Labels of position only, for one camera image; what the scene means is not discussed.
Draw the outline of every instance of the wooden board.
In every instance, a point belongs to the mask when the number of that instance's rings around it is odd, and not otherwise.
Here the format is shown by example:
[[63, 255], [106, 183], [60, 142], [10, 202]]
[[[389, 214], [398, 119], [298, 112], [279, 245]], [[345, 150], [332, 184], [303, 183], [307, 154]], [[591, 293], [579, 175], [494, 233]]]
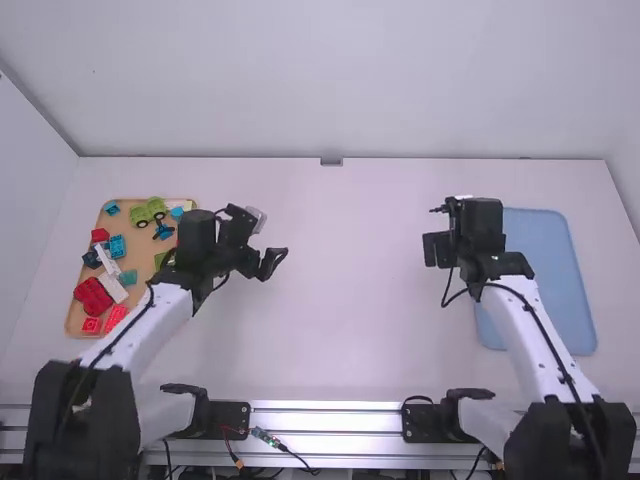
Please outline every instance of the wooden board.
[[[167, 199], [167, 202], [182, 201], [183, 199]], [[138, 281], [135, 285], [126, 287], [129, 297], [124, 300], [121, 305], [126, 306], [129, 310], [136, 306], [146, 289], [145, 281], [155, 273], [154, 256], [158, 253], [166, 252], [170, 248], [175, 247], [177, 231], [166, 240], [153, 240], [155, 233], [155, 223], [149, 224], [145, 228], [137, 228], [131, 225], [129, 220], [129, 209], [133, 205], [144, 203], [146, 199], [116, 199], [116, 203], [120, 207], [120, 212], [114, 216], [109, 216], [103, 209], [98, 213], [98, 219], [94, 228], [104, 228], [109, 232], [110, 236], [121, 234], [126, 243], [127, 254], [116, 260], [116, 263], [123, 272], [126, 270], [136, 269], [138, 271]], [[164, 218], [163, 223], [170, 227], [176, 227], [176, 222], [169, 214]], [[87, 249], [78, 252], [78, 256], [82, 256], [89, 250], [91, 246], [91, 232], [87, 232]], [[104, 266], [95, 270], [83, 265], [80, 270], [78, 284], [85, 281], [89, 277], [98, 277], [105, 271]], [[88, 317], [84, 311], [83, 305], [73, 298], [73, 292], [70, 292], [71, 304], [69, 312], [64, 324], [65, 331], [68, 336], [74, 338], [99, 338], [104, 336], [104, 326], [109, 317], [109, 313], [113, 307], [109, 307], [106, 312], [100, 315], [102, 320], [102, 332], [100, 335], [87, 335], [82, 331], [82, 325]]]

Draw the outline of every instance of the black cable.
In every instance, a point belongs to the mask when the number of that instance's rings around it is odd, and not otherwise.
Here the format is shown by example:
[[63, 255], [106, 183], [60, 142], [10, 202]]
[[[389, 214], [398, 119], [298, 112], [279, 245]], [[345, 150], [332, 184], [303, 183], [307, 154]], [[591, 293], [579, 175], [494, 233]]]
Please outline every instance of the black cable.
[[238, 469], [238, 472], [240, 473], [240, 476], [244, 477], [244, 474], [246, 473], [246, 471], [248, 469], [245, 469], [246, 467], [244, 466], [244, 462], [242, 460], [240, 460], [240, 457], [238, 457], [235, 453], [233, 453], [233, 450], [231, 449], [231, 444], [229, 443], [229, 438], [227, 438], [226, 429], [221, 428], [220, 430], [222, 431], [222, 436], [224, 438], [224, 444], [227, 447], [227, 452], [229, 452], [229, 456], [231, 457], [231, 461], [233, 462], [233, 464]]
[[222, 218], [219, 217], [218, 215], [222, 212], [224, 212], [226, 210], [226, 208], [221, 208], [219, 210], [216, 210], [215, 212], [213, 212], [213, 218], [216, 220], [216, 222], [218, 223], [222, 223]]
[[171, 467], [171, 452], [169, 451], [169, 444], [163, 438], [162, 443], [164, 443], [164, 451], [167, 454], [167, 469], [169, 470], [169, 480], [173, 480], [173, 468]]
[[283, 471], [284, 471], [284, 467], [278, 470], [276, 473], [274, 473], [270, 477], [265, 477], [265, 478], [268, 478], [269, 480], [275, 480], [278, 477], [278, 475], [280, 475]]
[[298, 460], [300, 460], [304, 464], [305, 468], [299, 468], [298, 470], [300, 470], [301, 472], [308, 473], [314, 477], [320, 475], [321, 470], [319, 468], [311, 468], [304, 458], [302, 458], [297, 453], [292, 452], [291, 450], [289, 450], [288, 453], [296, 457]]
[[172, 480], [173, 479], [173, 474], [176, 473], [176, 470], [178, 470], [180, 468], [180, 465], [178, 465], [177, 467], [173, 467], [173, 470], [171, 470], [169, 473], [167, 473], [167, 476], [163, 478], [163, 480]]
[[[484, 452], [487, 451], [487, 447], [483, 446], [480, 451], [478, 452], [478, 455], [476, 455], [476, 459], [473, 462], [473, 465], [471, 467], [471, 470], [469, 471], [469, 474], [465, 477], [464, 480], [470, 480], [471, 477], [473, 476], [473, 474], [476, 471], [476, 468], [478, 468], [478, 462], [480, 462], [480, 458], [482, 457], [482, 454]], [[451, 474], [451, 476], [453, 477], [453, 480], [458, 480], [458, 477], [456, 477], [456, 474], [453, 472], [453, 470], [449, 470], [449, 474]]]
[[60, 439], [62, 438], [62, 434], [64, 433], [64, 429], [65, 429], [67, 423], [69, 422], [69, 418], [71, 418], [71, 414], [73, 412], [73, 405], [74, 405], [74, 403], [76, 401], [76, 398], [80, 394], [80, 390], [82, 389], [83, 384], [87, 381], [87, 379], [89, 378], [89, 375], [91, 375], [91, 371], [95, 368], [95, 366], [98, 364], [98, 362], [100, 360], [102, 360], [102, 358], [107, 353], [111, 353], [113, 347], [115, 347], [117, 345], [117, 343], [120, 341], [120, 339], [122, 337], [124, 337], [126, 335], [126, 333], [129, 330], [131, 330], [131, 328], [136, 324], [136, 322], [138, 320], [140, 320], [140, 318], [147, 312], [147, 310], [149, 310], [153, 306], [153, 297], [154, 297], [153, 288], [151, 287], [151, 284], [148, 281], [146, 282], [146, 284], [147, 284], [147, 288], [149, 289], [149, 300], [147, 301], [145, 306], [133, 318], [133, 320], [131, 320], [122, 329], [122, 331], [118, 334], [118, 336], [116, 336], [116, 338], [114, 338], [113, 341], [109, 345], [107, 345], [105, 348], [103, 348], [102, 351], [98, 355], [96, 355], [96, 358], [94, 358], [91, 361], [89, 366], [85, 369], [82, 377], [80, 377], [80, 380], [76, 384], [76, 388], [73, 389], [73, 392], [71, 393], [71, 397], [69, 398], [69, 403], [67, 404], [67, 407], [65, 408], [65, 412], [64, 412], [64, 416], [62, 417], [62, 421], [60, 422], [60, 425], [58, 426], [58, 430], [56, 431], [56, 436], [55, 436], [56, 443], [58, 441], [60, 441]]
[[227, 273], [227, 274], [224, 276], [224, 278], [222, 279], [222, 281], [221, 281], [218, 285], [216, 285], [215, 287], [213, 287], [213, 289], [212, 289], [211, 291], [212, 291], [212, 292], [215, 292], [216, 290], [220, 290], [220, 289], [224, 286], [224, 284], [225, 284], [225, 283], [227, 283], [227, 282], [229, 281], [229, 276], [230, 276], [230, 275], [229, 275], [229, 273]]
[[[589, 417], [587, 415], [587, 411], [585, 410], [584, 404], [580, 399], [580, 395], [578, 395], [578, 390], [576, 389], [573, 383], [573, 378], [569, 374], [567, 367], [565, 366], [564, 362], [560, 358], [560, 355], [558, 354], [556, 347], [553, 345], [551, 338], [549, 338], [549, 334], [544, 328], [544, 325], [542, 325], [542, 321], [540, 320], [540, 317], [538, 317], [538, 314], [536, 313], [535, 308], [533, 308], [533, 306], [529, 303], [529, 301], [526, 299], [526, 297], [523, 294], [521, 294], [517, 290], [514, 290], [513, 288], [507, 285], [502, 285], [500, 283], [485, 283], [484, 287], [499, 288], [501, 290], [505, 290], [511, 293], [514, 297], [516, 297], [518, 300], [522, 302], [522, 304], [524, 305], [523, 307], [524, 310], [526, 312], [529, 312], [529, 314], [531, 314], [531, 316], [533, 317], [534, 321], [536, 322], [536, 325], [538, 326], [538, 329], [540, 330], [540, 333], [542, 334], [542, 337], [544, 338], [547, 346], [549, 347], [549, 350], [551, 350], [551, 354], [553, 355], [553, 358], [558, 364], [558, 368], [560, 369], [560, 373], [562, 374], [562, 381], [567, 384], [567, 386], [569, 387], [569, 390], [571, 391], [571, 395], [573, 396], [573, 399], [575, 401], [575, 405], [576, 405], [576, 408], [578, 409], [578, 413], [580, 417], [582, 417], [582, 421], [584, 423], [584, 429], [586, 433], [585, 437], [587, 439], [587, 442], [590, 444], [589, 446], [591, 447], [591, 450], [595, 454], [596, 463], [598, 465], [598, 470], [600, 473], [600, 478], [604, 479], [605, 477], [604, 457], [602, 455], [602, 450], [600, 449], [600, 445], [598, 445], [598, 440], [596, 439], [596, 434], [593, 430], [593, 427], [591, 426], [591, 423], [589, 423]], [[447, 307], [452, 301], [454, 301], [456, 298], [458, 298], [460, 295], [462, 295], [467, 291], [469, 291], [468, 288], [462, 289], [459, 292], [457, 292], [455, 295], [453, 295], [446, 302], [442, 302], [443, 303], [442, 308]]]
[[407, 397], [404, 399], [404, 402], [402, 402], [402, 408], [407, 406], [407, 403], [412, 402], [414, 400], [422, 400], [423, 402], [427, 402], [430, 403], [431, 405], [434, 405], [433, 400], [431, 400], [430, 397], [427, 397], [425, 395], [411, 395], [410, 397]]
[[264, 472], [267, 469], [267, 467], [262, 467], [259, 468], [258, 470], [256, 470], [255, 472], [250, 472], [249, 475], [252, 477], [257, 477], [258, 475], [260, 475], [262, 472]]
[[451, 302], [453, 302], [456, 298], [458, 298], [460, 295], [467, 293], [469, 291], [468, 288], [463, 288], [462, 290], [460, 290], [459, 292], [454, 293], [450, 298], [448, 298], [446, 301], [444, 301], [444, 296], [442, 297], [442, 302], [440, 302], [440, 306], [442, 308], [447, 308]]
[[445, 308], [447, 305], [449, 305], [449, 303], [451, 303], [451, 300], [449, 300], [448, 302], [445, 302], [445, 299], [447, 298], [447, 294], [449, 293], [449, 287], [451, 287], [452, 278], [453, 278], [453, 267], [449, 269], [449, 279], [447, 280], [447, 286], [444, 288], [444, 293], [442, 294], [442, 299], [440, 300], [440, 306], [442, 308]]

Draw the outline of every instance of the white table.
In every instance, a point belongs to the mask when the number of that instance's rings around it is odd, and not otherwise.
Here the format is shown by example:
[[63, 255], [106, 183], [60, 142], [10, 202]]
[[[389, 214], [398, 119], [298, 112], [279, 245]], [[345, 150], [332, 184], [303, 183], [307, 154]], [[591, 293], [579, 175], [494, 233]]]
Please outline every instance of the white table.
[[428, 209], [460, 193], [565, 215], [599, 341], [579, 363], [605, 398], [640, 406], [640, 247], [604, 162], [474, 159], [346, 159], [341, 168], [318, 159], [80, 162], [0, 364], [0, 403], [27, 405], [47, 360], [87, 347], [65, 337], [63, 323], [101, 205], [157, 194], [208, 209], [255, 205], [269, 220], [252, 244], [290, 255], [265, 284], [232, 275], [145, 381], [194, 383], [212, 398], [391, 402], [391, 410], [411, 394], [478, 386], [518, 404], [507, 355], [478, 342], [471, 300], [441, 310], [446, 272], [424, 267], [421, 234], [447, 225]]

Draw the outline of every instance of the blue mat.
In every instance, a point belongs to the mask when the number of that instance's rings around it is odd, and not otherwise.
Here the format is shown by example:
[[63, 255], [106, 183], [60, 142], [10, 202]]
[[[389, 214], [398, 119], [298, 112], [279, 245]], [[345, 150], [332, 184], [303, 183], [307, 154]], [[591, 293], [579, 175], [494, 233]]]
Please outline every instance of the blue mat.
[[[552, 210], [505, 208], [504, 233], [507, 251], [524, 253], [531, 264], [545, 309], [569, 352], [592, 355], [598, 340], [567, 220]], [[480, 342], [506, 350], [481, 304], [475, 314]]]

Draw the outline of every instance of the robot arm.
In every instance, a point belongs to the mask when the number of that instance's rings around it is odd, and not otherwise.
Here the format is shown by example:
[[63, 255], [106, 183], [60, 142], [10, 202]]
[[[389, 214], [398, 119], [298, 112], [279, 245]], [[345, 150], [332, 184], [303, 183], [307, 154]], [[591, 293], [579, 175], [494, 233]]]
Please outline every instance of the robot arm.
[[[230, 219], [220, 218], [222, 212]], [[76, 361], [51, 361], [38, 373], [24, 453], [28, 476], [121, 480], [146, 445], [172, 433], [197, 437], [207, 429], [205, 389], [149, 389], [138, 380], [230, 272], [263, 282], [271, 277], [288, 250], [270, 248], [261, 259], [248, 245], [265, 220], [259, 210], [232, 204], [183, 215], [174, 259], [147, 282], [139, 304]]]
[[521, 417], [488, 390], [450, 390], [436, 407], [445, 434], [479, 440], [503, 460], [510, 479], [626, 478], [633, 416], [626, 405], [602, 399], [555, 330], [525, 256], [505, 251], [502, 203], [448, 197], [432, 211], [449, 215], [449, 230], [423, 236], [426, 265], [460, 268], [467, 286], [461, 293], [491, 315], [531, 402]]

